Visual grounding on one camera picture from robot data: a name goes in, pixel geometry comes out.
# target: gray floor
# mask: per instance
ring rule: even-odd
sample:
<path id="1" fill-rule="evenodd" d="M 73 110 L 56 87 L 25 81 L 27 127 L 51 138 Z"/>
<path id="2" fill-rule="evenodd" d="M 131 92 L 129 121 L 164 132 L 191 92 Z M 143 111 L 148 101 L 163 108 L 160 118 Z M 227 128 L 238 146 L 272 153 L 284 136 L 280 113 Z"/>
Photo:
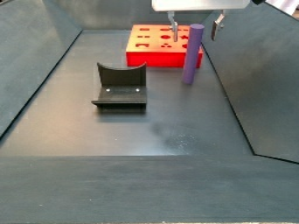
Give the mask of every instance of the gray floor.
<path id="1" fill-rule="evenodd" d="M 299 166 L 251 155 L 206 56 L 192 86 L 148 68 L 144 115 L 99 113 L 127 38 L 83 32 L 7 133 L 0 223 L 299 221 Z"/>
<path id="2" fill-rule="evenodd" d="M 7 135 L 0 156 L 247 155 L 243 133 L 207 57 L 196 81 L 147 68 L 146 114 L 100 114 L 96 63 L 125 66 L 125 31 L 85 31 Z"/>

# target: hole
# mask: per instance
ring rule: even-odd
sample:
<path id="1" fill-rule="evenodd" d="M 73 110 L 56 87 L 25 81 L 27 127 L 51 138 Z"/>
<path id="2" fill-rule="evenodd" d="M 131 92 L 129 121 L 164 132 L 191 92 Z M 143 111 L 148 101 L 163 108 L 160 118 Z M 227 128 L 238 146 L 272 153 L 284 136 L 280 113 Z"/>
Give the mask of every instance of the hole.
<path id="1" fill-rule="evenodd" d="M 135 44 L 135 46 L 136 46 L 136 47 L 139 47 L 139 46 L 148 47 L 148 46 L 150 46 L 150 44 Z"/>
<path id="2" fill-rule="evenodd" d="M 162 36 L 162 39 L 170 39 L 170 38 L 171 38 L 171 36 L 168 36 L 168 35 Z"/>
<path id="3" fill-rule="evenodd" d="M 188 39 L 188 36 L 183 35 L 183 36 L 182 36 L 182 39 Z"/>

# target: purple cylinder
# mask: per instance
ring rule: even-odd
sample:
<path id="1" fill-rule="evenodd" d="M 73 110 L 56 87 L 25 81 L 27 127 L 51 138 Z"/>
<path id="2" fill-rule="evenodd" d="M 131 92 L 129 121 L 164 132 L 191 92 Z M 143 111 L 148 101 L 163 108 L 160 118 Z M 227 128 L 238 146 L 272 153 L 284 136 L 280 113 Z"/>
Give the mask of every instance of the purple cylinder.
<path id="1" fill-rule="evenodd" d="M 192 84 L 199 59 L 199 50 L 202 47 L 202 34 L 204 26 L 202 24 L 191 24 L 187 53 L 184 56 L 184 65 L 182 72 L 182 81 Z"/>

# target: black panel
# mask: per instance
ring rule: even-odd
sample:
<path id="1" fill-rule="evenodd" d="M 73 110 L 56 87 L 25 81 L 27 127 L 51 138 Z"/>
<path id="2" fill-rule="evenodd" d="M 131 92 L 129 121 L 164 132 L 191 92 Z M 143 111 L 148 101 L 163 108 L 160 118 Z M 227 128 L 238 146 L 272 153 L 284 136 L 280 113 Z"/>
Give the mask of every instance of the black panel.
<path id="1" fill-rule="evenodd" d="M 299 162 L 299 22 L 267 3 L 232 10 L 203 44 L 258 155 Z"/>

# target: red block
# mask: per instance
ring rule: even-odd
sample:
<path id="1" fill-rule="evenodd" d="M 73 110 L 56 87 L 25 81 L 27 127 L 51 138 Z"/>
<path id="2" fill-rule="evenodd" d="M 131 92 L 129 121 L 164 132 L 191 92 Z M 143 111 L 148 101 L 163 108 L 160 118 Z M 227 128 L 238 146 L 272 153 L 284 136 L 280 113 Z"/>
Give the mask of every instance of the red block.
<path id="1" fill-rule="evenodd" d="M 133 25 L 125 48 L 125 62 L 129 67 L 147 64 L 148 67 L 183 67 L 187 51 L 190 26 L 180 25 L 178 42 L 170 25 Z M 202 65 L 203 50 L 199 50 L 196 67 Z"/>

